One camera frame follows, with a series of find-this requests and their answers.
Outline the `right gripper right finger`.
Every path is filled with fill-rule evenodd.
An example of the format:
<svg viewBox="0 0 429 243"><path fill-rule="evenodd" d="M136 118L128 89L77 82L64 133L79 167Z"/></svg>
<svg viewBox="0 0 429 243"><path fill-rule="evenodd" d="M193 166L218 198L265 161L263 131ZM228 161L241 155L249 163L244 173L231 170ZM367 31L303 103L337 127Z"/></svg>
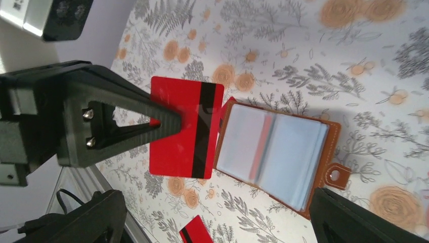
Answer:
<svg viewBox="0 0 429 243"><path fill-rule="evenodd" d="M419 236L328 188L315 189L309 212L317 242L419 242Z"/></svg>

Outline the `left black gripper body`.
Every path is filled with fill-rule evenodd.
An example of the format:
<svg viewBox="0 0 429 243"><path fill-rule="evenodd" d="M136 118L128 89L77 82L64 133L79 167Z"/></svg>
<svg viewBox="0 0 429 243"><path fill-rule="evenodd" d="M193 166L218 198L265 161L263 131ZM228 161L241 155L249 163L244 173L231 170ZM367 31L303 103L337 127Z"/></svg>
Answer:
<svg viewBox="0 0 429 243"><path fill-rule="evenodd" d="M73 60L1 74L1 185L25 187L59 143L61 76L90 65Z"/></svg>

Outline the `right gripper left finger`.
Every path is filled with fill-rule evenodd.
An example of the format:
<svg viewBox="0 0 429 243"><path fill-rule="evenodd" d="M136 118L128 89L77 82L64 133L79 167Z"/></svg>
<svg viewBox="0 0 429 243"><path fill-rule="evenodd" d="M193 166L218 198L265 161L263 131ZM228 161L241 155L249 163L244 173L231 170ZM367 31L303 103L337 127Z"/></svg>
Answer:
<svg viewBox="0 0 429 243"><path fill-rule="evenodd" d="M67 214L49 213L18 228L16 242L123 242L127 209L119 190L96 191Z"/></svg>

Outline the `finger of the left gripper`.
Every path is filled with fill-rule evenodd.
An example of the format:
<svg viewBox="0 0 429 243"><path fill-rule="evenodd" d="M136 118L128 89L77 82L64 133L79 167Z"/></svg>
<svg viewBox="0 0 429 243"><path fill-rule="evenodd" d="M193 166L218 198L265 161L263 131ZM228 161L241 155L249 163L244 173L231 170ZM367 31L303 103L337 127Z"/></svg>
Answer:
<svg viewBox="0 0 429 243"><path fill-rule="evenodd" d="M176 111L103 66L63 74L61 95L61 166L85 168L181 130Z"/></svg>

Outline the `brown leather card holder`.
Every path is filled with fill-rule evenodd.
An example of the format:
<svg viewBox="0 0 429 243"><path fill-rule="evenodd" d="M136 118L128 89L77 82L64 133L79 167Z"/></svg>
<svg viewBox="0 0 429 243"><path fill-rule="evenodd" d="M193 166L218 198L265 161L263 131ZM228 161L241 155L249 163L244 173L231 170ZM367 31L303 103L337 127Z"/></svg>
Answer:
<svg viewBox="0 0 429 243"><path fill-rule="evenodd" d="M344 190L351 170L333 161L339 123L230 99L223 107L214 168L309 218L316 188Z"/></svg>

